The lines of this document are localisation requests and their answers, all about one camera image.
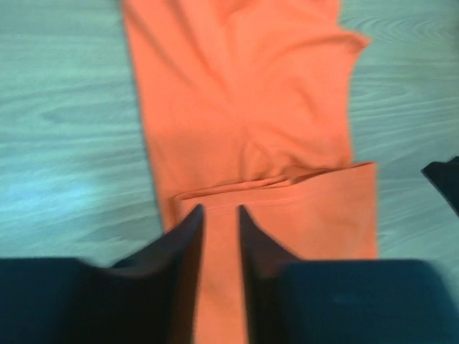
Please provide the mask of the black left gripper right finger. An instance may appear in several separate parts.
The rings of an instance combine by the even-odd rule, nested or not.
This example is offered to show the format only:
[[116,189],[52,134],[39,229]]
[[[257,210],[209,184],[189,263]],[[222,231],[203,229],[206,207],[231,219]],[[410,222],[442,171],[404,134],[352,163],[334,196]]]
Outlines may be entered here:
[[251,343],[456,343],[458,310],[418,259],[303,260],[240,207]]

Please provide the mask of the orange t-shirt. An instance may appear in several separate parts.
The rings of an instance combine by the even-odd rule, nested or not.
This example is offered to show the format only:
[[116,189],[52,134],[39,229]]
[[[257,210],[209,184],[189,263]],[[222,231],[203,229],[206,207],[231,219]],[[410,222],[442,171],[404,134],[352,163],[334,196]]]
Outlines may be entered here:
[[304,259],[374,259],[374,163],[353,159],[368,41],[338,1],[124,1],[165,231],[206,213],[197,343],[246,343],[237,208]]

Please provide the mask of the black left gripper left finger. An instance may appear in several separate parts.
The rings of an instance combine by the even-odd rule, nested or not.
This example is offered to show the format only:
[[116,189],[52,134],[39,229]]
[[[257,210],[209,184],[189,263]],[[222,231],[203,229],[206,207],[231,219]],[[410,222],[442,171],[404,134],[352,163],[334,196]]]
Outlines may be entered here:
[[204,210],[112,267],[69,257],[1,261],[3,343],[190,343]]

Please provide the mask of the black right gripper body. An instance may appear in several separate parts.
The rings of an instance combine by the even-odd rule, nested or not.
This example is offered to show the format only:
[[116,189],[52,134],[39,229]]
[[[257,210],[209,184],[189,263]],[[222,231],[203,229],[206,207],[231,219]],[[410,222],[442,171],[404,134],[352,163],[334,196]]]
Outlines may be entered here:
[[446,162],[432,162],[422,169],[424,177],[438,190],[458,215],[459,204],[458,157]]

